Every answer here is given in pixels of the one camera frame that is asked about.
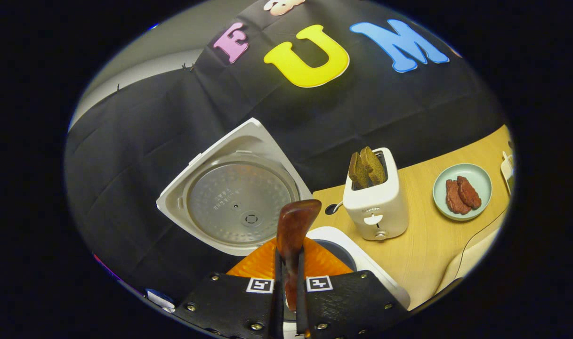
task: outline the light blue plate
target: light blue plate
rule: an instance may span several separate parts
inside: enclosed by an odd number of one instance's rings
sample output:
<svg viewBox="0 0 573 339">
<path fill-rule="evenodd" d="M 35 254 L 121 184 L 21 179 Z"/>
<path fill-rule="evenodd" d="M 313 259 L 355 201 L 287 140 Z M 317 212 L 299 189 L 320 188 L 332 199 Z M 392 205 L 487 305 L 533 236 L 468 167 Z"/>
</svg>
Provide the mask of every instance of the light blue plate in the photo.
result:
<svg viewBox="0 0 573 339">
<path fill-rule="evenodd" d="M 482 202 L 478 209 L 471 210 L 465 215 L 455 214 L 450 211 L 447 207 L 447 202 L 445 202 L 445 197 L 447 195 L 445 182 L 448 179 L 457 180 L 458 176 L 463 176 L 469 180 Z M 472 163 L 459 163 L 458 165 L 453 165 L 452 167 L 447 168 L 439 174 L 437 180 L 435 180 L 435 185 L 433 186 L 433 200 L 435 200 L 437 208 L 446 217 L 458 221 L 467 221 L 481 214 L 481 212 L 485 210 L 487 204 L 489 204 L 490 199 L 491 179 L 483 168 L 473 165 Z"/>
</svg>

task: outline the toast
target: toast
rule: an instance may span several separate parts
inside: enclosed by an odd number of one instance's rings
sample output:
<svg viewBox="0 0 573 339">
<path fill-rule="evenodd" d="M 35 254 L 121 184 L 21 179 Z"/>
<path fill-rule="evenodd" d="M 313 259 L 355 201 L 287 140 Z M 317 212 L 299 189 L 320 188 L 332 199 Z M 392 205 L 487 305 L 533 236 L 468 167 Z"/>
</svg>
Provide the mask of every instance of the toast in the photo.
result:
<svg viewBox="0 0 573 339">
<path fill-rule="evenodd" d="M 383 164 L 368 146 L 360 152 L 360 158 L 362 159 L 362 165 L 366 169 L 366 172 L 368 172 L 368 176 L 370 177 L 372 184 L 380 185 L 387 181 Z"/>
<path fill-rule="evenodd" d="M 368 171 L 366 171 L 366 168 L 362 165 L 362 159 L 358 152 L 351 155 L 351 161 L 349 162 L 349 178 L 351 178 L 355 187 L 359 187 L 360 189 L 370 187 Z"/>
</svg>

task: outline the wooden table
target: wooden table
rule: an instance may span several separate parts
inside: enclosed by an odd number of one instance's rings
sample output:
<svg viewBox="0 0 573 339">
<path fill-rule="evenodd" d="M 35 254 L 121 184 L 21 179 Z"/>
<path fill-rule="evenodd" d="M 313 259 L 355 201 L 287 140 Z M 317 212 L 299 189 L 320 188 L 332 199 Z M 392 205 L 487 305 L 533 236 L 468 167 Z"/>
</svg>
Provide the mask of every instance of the wooden table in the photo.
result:
<svg viewBox="0 0 573 339">
<path fill-rule="evenodd" d="M 413 309 L 435 294 L 446 266 L 471 237 L 495 221 L 508 206 L 510 197 L 500 164 L 503 151 L 512 154 L 509 140 L 508 128 L 503 125 L 487 137 L 454 152 L 399 169 L 409 211 L 408 229 L 401 236 L 383 241 L 364 240 L 343 207 L 333 215 L 322 211 L 311 229 L 333 226 L 342 230 L 407 290 L 411 297 L 409 309 Z M 435 179 L 456 163 L 474 163 L 482 167 L 488 172 L 493 186 L 485 210 L 465 222 L 443 216 L 433 201 Z M 345 185 L 341 185 L 316 191 L 314 198 L 320 200 L 325 209 L 329 204 L 342 201 L 344 188 Z"/>
</svg>

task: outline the blue letter m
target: blue letter m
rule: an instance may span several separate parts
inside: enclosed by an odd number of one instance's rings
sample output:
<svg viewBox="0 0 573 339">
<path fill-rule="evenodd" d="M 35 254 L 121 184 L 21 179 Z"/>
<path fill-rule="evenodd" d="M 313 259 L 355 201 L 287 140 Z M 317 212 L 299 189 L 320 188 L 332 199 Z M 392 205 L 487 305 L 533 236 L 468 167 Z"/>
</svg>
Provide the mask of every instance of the blue letter m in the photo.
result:
<svg viewBox="0 0 573 339">
<path fill-rule="evenodd" d="M 393 69 L 399 73 L 404 73 L 416 69 L 418 65 L 414 60 L 408 58 L 401 53 L 401 50 L 409 53 L 416 60 L 427 63 L 427 59 L 420 50 L 422 48 L 428 58 L 436 63 L 442 64 L 449 62 L 450 59 L 439 52 L 435 46 L 431 45 L 424 37 L 421 37 L 412 28 L 399 20 L 387 20 L 389 25 L 393 27 L 397 34 L 385 30 L 385 28 L 370 24 L 370 22 L 360 22 L 351 26 L 349 29 L 355 33 L 362 33 L 370 39 L 374 40 L 389 56 L 393 59 Z"/>
</svg>

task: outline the toaster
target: toaster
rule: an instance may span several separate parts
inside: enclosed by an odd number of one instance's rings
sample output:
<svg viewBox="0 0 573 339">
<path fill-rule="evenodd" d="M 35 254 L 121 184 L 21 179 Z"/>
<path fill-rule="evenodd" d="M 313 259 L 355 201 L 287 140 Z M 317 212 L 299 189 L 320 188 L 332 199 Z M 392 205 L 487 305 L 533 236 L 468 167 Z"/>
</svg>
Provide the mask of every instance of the toaster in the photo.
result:
<svg viewBox="0 0 573 339">
<path fill-rule="evenodd" d="M 372 150 L 381 161 L 387 180 L 379 185 L 356 187 L 349 173 L 343 192 L 343 207 L 366 240 L 399 236 L 407 229 L 408 210 L 397 166 L 388 148 Z"/>
</svg>

